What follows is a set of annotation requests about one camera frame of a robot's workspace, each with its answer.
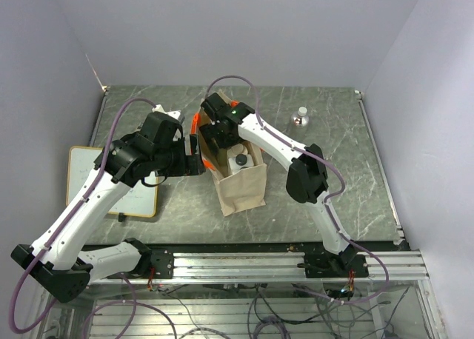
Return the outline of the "beige canvas tote bag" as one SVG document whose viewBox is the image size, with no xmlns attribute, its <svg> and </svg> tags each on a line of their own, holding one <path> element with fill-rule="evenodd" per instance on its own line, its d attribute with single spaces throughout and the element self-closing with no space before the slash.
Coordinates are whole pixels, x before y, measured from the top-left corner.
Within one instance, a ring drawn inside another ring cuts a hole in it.
<svg viewBox="0 0 474 339">
<path fill-rule="evenodd" d="M 212 93 L 201 100 L 200 110 L 193 117 L 192 131 L 196 132 L 201 146 L 205 167 L 211 172 L 223 215 L 264 206 L 267 184 L 267 165 L 263 161 L 261 149 L 241 137 L 254 166 L 231 174 L 228 166 L 227 150 L 220 150 L 217 156 L 211 154 L 199 132 L 203 124 L 233 122 L 238 126 L 247 116 L 255 115 L 254 109 L 239 101 L 232 101 L 222 91 Z"/>
</svg>

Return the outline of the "clear bottle white cap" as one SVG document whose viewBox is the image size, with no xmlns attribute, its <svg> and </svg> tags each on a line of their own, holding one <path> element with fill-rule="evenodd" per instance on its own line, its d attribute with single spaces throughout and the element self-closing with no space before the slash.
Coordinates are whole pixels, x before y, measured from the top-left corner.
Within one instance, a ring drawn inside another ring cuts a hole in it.
<svg viewBox="0 0 474 339">
<path fill-rule="evenodd" d="M 299 107 L 291 116 L 290 116 L 290 127 L 302 130 L 306 128 L 309 124 L 308 110 L 306 107 Z"/>
</svg>

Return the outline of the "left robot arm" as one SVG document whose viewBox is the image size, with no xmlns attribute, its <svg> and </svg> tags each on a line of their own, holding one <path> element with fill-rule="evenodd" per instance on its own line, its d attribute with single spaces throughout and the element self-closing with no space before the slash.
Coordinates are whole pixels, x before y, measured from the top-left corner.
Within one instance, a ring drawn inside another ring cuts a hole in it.
<svg viewBox="0 0 474 339">
<path fill-rule="evenodd" d="M 110 209 L 151 173 L 163 177 L 200 175 L 198 137 L 190 135 L 187 154 L 179 111 L 149 113 L 140 130 L 115 140 L 105 170 L 101 159 L 90 171 L 81 192 L 55 223 L 31 245 L 19 244 L 12 259 L 56 300 L 77 298 L 90 283 L 119 272 L 142 278 L 153 266 L 153 253 L 141 241 L 128 238 L 115 246 L 85 251 L 86 240 Z"/>
</svg>

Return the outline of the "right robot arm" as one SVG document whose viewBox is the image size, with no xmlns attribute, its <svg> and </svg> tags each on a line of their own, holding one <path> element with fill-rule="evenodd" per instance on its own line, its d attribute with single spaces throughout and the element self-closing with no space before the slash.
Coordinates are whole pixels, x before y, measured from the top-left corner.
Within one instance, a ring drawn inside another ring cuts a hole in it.
<svg viewBox="0 0 474 339">
<path fill-rule="evenodd" d="M 322 236 L 326 266 L 340 277 L 353 267 L 358 250 L 343 228 L 329 193 L 327 161 L 316 144 L 306 146 L 263 121 L 245 103 L 231 105 L 218 93 L 204 98 L 201 108 L 209 121 L 199 132 L 212 154 L 245 141 L 267 152 L 287 171 L 286 191 L 307 207 Z"/>
</svg>

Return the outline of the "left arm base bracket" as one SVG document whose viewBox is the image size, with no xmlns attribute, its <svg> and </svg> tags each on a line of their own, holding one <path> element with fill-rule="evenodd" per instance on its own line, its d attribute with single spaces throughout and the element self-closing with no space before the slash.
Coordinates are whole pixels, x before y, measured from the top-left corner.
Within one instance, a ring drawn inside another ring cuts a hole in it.
<svg viewBox="0 0 474 339">
<path fill-rule="evenodd" d="M 129 279 L 171 279 L 174 272 L 174 256 L 165 251 L 143 255 L 136 267 L 125 272 Z"/>
</svg>

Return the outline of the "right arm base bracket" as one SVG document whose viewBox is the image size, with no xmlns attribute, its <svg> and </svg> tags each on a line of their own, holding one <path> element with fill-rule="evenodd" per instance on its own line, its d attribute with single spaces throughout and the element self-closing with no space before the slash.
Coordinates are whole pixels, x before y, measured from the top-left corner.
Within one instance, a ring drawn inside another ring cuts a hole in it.
<svg viewBox="0 0 474 339">
<path fill-rule="evenodd" d="M 357 255 L 350 263 L 344 264 L 335 258 L 325 258 L 318 254 L 305 254 L 303 260 L 297 264 L 303 269 L 306 278 L 367 278 L 368 267 L 363 255 Z"/>
</svg>

